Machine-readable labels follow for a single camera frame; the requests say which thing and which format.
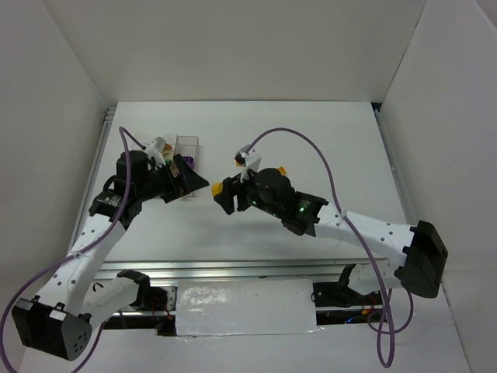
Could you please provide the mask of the purple round lego piece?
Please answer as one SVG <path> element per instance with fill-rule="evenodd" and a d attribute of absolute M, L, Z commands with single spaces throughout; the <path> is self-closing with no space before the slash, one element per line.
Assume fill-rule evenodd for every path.
<path fill-rule="evenodd" d="M 194 157 L 191 157 L 191 156 L 184 156 L 183 158 L 183 161 L 191 168 L 191 169 L 194 169 L 195 167 L 195 159 Z"/>

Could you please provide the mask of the yellow round lego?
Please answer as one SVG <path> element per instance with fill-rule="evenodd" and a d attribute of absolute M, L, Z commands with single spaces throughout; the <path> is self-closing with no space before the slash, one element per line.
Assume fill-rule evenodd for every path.
<path fill-rule="evenodd" d="M 215 197 L 223 192 L 223 183 L 214 183 L 211 187 L 211 193 Z"/>

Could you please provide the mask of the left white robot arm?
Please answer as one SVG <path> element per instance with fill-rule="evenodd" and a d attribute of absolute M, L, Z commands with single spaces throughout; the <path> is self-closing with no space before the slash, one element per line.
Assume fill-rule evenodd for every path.
<path fill-rule="evenodd" d="M 89 216 L 70 253 L 51 279 L 31 298 L 17 298 L 13 317 L 26 347 L 73 361 L 88 346 L 92 332 L 113 313 L 142 307 L 151 288 L 148 275 L 123 270 L 96 292 L 90 287 L 112 248 L 148 200 L 178 200 L 209 183 L 192 170 L 181 155 L 173 158 L 178 174 L 157 165 L 146 152 L 121 154 L 116 173 L 92 202 Z"/>

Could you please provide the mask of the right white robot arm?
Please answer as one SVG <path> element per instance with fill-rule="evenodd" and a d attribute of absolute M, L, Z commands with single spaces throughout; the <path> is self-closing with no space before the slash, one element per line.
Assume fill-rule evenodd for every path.
<path fill-rule="evenodd" d="M 436 298 L 448 251 L 435 226 L 394 224 L 338 210 L 326 199 L 297 191 L 279 169 L 249 170 L 212 188 L 226 214 L 257 208 L 277 218 L 295 235 L 334 239 L 365 249 L 380 259 L 353 264 L 341 274 L 342 285 L 361 295 L 404 288 L 422 298 Z"/>

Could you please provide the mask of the clear tall narrow container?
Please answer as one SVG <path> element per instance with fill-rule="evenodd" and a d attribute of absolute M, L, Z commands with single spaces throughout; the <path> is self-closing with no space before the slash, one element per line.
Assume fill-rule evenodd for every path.
<path fill-rule="evenodd" d="M 197 160 L 198 149 L 199 149 L 199 138 L 197 136 L 178 135 L 175 150 L 172 151 L 171 155 L 172 165 L 170 166 L 170 168 L 174 176 L 177 176 L 178 174 L 176 165 L 173 160 L 174 155 L 181 154 L 182 157 L 184 156 L 194 157 L 195 167 L 193 170 L 196 171 L 196 160 Z"/>

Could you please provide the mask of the clear wavy container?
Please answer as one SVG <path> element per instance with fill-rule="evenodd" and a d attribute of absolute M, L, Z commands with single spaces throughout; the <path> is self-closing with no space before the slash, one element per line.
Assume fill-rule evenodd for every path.
<path fill-rule="evenodd" d="M 157 134 L 136 133 L 136 134 L 134 134 L 134 138 L 137 140 L 137 142 L 132 141 L 131 148 L 133 150 L 141 150 L 142 145 L 144 147 L 146 147 L 156 137 L 160 137 L 160 136 Z M 163 134 L 161 137 L 166 140 L 167 144 L 170 144 L 173 147 L 172 151 L 174 151 L 175 147 L 176 147 L 178 135 L 177 134 Z"/>

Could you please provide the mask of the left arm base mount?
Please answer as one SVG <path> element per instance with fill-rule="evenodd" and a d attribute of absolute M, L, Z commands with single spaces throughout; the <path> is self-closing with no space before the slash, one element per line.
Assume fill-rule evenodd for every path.
<path fill-rule="evenodd" d="M 177 286 L 154 286 L 147 274 L 135 270 L 120 271 L 115 280 L 129 280 L 132 302 L 116 310 L 103 323 L 103 329 L 153 329 L 158 336 L 176 335 Z"/>

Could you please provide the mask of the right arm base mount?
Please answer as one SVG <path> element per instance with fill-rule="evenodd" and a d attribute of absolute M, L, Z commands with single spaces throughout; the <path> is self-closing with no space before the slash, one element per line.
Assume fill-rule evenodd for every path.
<path fill-rule="evenodd" d="M 378 291 L 360 295 L 350 289 L 349 278 L 354 264 L 347 265 L 335 282 L 314 282 L 311 301 L 316 308 L 318 326 L 378 323 L 383 299 Z"/>

